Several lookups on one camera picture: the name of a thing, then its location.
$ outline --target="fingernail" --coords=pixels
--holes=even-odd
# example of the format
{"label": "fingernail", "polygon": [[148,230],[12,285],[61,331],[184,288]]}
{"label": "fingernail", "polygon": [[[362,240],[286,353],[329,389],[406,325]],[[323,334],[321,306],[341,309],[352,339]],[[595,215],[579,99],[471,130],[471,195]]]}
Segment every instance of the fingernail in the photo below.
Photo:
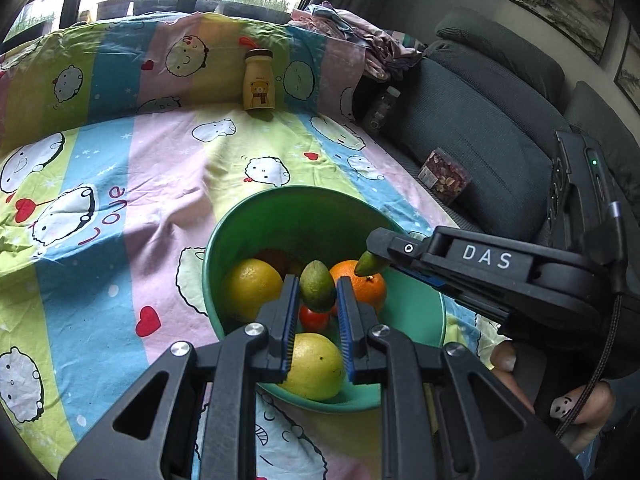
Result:
{"label": "fingernail", "polygon": [[575,401],[571,397],[558,397],[551,403],[549,416],[551,418],[564,418],[571,411]]}
{"label": "fingernail", "polygon": [[516,365],[515,355],[510,355],[508,357],[505,357],[502,361],[502,366],[504,367],[504,370],[507,372],[513,372],[515,365]]}

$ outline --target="black cable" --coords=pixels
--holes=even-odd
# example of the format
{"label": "black cable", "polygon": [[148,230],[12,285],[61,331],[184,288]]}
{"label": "black cable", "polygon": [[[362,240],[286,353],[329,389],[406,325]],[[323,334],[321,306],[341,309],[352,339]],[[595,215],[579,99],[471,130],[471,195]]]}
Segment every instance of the black cable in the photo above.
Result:
{"label": "black cable", "polygon": [[622,307],[622,295],[619,294],[616,296],[616,299],[613,303],[613,311],[611,313],[611,324],[609,325],[609,333],[607,334],[607,340],[604,343],[604,348],[602,349],[602,354],[600,355],[600,360],[598,361],[598,365],[596,366],[589,382],[585,386],[584,390],[578,397],[578,402],[575,403],[575,406],[572,407],[571,411],[568,413],[566,418],[562,421],[562,424],[558,426],[556,430],[556,437],[561,438],[564,435],[564,432],[569,428],[569,426],[574,422],[575,418],[578,416],[580,411],[583,409],[584,405],[587,403],[590,395],[593,393],[596,384],[600,380],[602,372],[604,371],[604,367],[607,365],[607,360],[609,360],[609,354],[611,354],[611,348],[613,346],[613,342],[616,339],[616,330],[618,329],[618,320],[620,319],[620,308]]}

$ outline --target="yellow bottle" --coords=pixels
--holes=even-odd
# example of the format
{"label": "yellow bottle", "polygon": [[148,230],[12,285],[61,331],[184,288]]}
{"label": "yellow bottle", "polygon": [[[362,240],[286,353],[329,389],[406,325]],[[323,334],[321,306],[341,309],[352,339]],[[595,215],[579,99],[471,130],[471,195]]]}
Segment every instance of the yellow bottle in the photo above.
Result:
{"label": "yellow bottle", "polygon": [[273,52],[266,48],[254,48],[244,56],[244,109],[275,108],[275,89],[271,61]]}

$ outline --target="bottle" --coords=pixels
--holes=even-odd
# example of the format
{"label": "bottle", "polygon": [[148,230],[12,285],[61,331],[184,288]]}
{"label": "bottle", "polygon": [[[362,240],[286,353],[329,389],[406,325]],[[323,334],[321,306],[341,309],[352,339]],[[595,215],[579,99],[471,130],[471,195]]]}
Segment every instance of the bottle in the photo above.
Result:
{"label": "bottle", "polygon": [[275,88],[271,69],[273,52],[266,48],[254,48],[244,55],[244,109],[275,108]]}
{"label": "bottle", "polygon": [[364,115],[362,129],[368,134],[376,134],[385,124],[386,118],[396,105],[400,92],[398,89],[389,86],[386,91],[378,97]]}

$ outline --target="bed sheet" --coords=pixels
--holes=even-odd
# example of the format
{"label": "bed sheet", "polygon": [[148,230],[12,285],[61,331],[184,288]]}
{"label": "bed sheet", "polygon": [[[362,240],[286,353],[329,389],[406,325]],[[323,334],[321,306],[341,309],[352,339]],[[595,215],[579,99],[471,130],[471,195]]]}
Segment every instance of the bed sheet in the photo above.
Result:
{"label": "bed sheet", "polygon": [[[242,37],[274,53],[273,112],[238,104]],[[0,57],[0,399],[52,474],[172,342],[217,340],[202,257],[243,198],[323,186],[408,232],[454,225],[351,123],[364,62],[345,41],[199,13],[72,28]],[[446,305],[447,340],[486,361],[495,326]],[[378,475],[367,415],[263,392],[256,410],[259,478]]]}

